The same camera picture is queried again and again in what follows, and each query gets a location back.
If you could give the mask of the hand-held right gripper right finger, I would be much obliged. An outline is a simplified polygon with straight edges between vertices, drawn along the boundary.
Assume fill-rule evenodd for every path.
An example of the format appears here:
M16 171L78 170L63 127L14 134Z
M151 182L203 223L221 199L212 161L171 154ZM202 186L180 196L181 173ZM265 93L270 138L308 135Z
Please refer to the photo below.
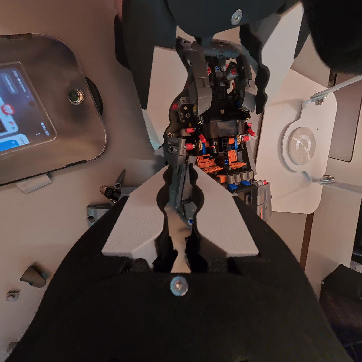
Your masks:
M205 273L214 261L257 256L259 250L232 194L195 165L189 166L196 206L185 257L192 273Z

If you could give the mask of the lego car model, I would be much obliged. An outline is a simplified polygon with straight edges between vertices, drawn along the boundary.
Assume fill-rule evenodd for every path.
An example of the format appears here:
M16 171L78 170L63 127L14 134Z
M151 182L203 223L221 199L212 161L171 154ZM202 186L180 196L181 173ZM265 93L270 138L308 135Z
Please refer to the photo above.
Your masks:
M270 184L257 180L250 145L257 138L249 121L252 106L246 105L251 67L235 43L200 43L176 38L188 79L170 108L165 154L168 137L185 139L187 155L196 157L194 165L267 221L272 214Z

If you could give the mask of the dark curved lego slope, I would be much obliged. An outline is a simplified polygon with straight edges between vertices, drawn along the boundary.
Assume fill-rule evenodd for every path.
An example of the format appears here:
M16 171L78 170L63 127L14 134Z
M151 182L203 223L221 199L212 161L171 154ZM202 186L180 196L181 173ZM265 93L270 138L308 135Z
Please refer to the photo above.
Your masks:
M34 265L29 266L24 271L20 277L20 281L35 288L43 288L46 286L46 278L44 278L42 271Z

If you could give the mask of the long grey lego wedge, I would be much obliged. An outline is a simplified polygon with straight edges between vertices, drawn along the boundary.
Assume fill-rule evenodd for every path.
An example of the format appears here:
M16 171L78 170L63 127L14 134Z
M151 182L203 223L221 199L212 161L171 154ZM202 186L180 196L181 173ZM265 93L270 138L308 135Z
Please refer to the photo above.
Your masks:
M133 191L135 191L138 188L138 186L136 187L121 187L119 190L120 196L119 196L119 200L125 196L129 196Z

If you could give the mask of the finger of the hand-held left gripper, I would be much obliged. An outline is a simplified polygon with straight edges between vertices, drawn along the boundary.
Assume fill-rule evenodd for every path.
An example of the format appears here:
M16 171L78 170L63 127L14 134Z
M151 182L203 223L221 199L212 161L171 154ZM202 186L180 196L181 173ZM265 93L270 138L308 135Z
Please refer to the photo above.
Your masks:
M242 50L256 74L257 114L270 105L294 61L303 13L296 3L281 14L240 26Z
M154 48L147 107L142 114L155 150L164 143L170 107L184 89L187 78L186 67L175 49Z

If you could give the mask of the black lego pin connector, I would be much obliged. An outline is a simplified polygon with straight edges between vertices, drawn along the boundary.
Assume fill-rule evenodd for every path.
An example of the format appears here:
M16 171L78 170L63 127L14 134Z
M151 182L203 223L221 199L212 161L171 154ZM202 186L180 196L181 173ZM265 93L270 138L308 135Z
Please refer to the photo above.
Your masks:
M100 192L102 195L104 195L107 199L109 199L113 203L116 203L121 196L121 193L118 190L107 187L105 185L100 187Z

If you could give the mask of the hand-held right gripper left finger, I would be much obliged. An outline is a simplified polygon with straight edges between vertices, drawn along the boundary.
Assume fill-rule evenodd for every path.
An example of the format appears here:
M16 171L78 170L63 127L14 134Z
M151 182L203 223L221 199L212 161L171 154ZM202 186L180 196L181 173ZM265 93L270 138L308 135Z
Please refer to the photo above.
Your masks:
M128 197L103 249L105 256L144 259L156 272L170 272L178 252L168 229L165 206L173 167L164 167Z

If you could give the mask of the grey curved lego panel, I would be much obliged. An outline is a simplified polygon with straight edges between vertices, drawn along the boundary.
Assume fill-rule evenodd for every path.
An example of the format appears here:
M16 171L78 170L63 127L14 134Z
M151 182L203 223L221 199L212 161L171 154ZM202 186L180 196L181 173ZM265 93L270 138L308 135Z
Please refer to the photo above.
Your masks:
M111 203L91 204L86 206L88 227L95 224L111 207Z

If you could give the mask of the light grey flat lego piece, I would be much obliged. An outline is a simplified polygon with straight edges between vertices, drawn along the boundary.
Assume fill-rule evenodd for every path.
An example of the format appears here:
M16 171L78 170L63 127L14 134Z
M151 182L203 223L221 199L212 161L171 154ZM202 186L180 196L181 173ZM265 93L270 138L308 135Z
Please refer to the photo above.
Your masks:
M25 194L33 192L52 183L52 179L48 174L35 176L16 183L16 186Z

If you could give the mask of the clear round disc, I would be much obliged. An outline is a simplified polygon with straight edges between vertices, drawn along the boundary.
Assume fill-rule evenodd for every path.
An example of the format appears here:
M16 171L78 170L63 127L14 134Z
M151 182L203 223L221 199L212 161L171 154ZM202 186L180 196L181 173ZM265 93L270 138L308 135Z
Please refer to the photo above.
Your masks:
M288 153L296 165L308 164L315 153L316 140L314 133L307 127L295 129L288 139Z

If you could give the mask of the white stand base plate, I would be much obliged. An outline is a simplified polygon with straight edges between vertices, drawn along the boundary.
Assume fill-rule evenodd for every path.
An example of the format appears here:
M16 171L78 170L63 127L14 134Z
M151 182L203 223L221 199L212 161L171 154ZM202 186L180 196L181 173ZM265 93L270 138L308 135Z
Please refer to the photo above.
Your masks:
M305 101L325 90L322 85L289 70L265 108L258 145L257 178L270 184L272 209L278 212L311 214L319 206L323 187L319 180L327 169L337 101L331 93L321 105ZM315 138L315 152L305 165L290 158L288 143L302 127Z

